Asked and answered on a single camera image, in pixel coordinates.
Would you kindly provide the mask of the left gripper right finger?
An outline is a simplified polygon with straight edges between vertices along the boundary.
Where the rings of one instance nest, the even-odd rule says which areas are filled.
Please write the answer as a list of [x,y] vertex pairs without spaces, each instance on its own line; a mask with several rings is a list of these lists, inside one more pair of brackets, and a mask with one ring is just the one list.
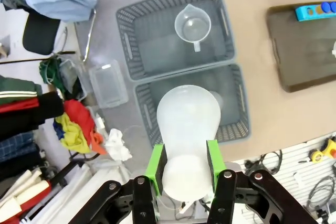
[[246,205],[263,223],[316,222],[268,171],[235,172],[226,168],[216,140],[206,146],[214,190],[207,223],[232,223],[235,204]]

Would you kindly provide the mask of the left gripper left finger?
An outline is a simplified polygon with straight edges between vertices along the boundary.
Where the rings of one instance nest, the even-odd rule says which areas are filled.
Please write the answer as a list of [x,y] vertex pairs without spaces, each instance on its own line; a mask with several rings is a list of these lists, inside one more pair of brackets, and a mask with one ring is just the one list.
[[158,223],[156,198],[162,195],[166,164],[165,146],[156,144],[144,175],[125,184],[105,182],[70,223]]

